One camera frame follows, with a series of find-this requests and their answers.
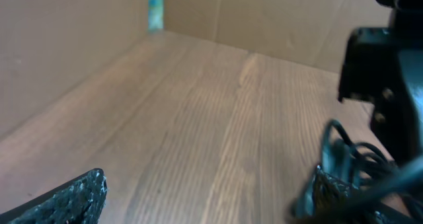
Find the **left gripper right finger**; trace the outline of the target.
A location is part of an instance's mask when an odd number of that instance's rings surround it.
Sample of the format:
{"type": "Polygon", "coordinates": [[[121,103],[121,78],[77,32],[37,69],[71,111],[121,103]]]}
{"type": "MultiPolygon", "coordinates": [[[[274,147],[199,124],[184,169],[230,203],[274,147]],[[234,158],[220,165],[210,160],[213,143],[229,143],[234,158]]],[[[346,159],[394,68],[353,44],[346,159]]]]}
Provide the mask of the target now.
{"type": "Polygon", "coordinates": [[[422,169],[405,167],[372,187],[357,189],[318,166],[291,206],[291,223],[421,223],[422,202],[410,192],[422,187],[422,169]],[[402,194],[408,215],[382,199],[402,194]]]}

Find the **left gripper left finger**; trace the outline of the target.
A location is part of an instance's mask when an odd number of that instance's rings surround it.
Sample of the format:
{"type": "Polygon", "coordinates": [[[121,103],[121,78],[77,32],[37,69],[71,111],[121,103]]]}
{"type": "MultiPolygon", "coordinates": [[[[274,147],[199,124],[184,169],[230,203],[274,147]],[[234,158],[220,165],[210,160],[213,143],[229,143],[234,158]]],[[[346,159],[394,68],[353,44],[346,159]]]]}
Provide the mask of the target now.
{"type": "Polygon", "coordinates": [[[108,186],[104,171],[94,168],[25,204],[1,214],[2,223],[97,224],[108,186]]]}

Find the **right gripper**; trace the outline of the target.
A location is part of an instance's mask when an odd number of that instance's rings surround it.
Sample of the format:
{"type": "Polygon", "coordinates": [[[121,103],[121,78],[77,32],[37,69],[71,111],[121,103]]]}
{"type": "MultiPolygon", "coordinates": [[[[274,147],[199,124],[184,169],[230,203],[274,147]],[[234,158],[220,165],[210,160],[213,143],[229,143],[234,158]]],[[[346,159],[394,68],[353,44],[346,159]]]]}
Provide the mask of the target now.
{"type": "Polygon", "coordinates": [[[389,24],[353,29],[338,100],[372,103],[372,132],[404,165],[422,154],[422,0],[376,1],[391,9],[389,24]]]}

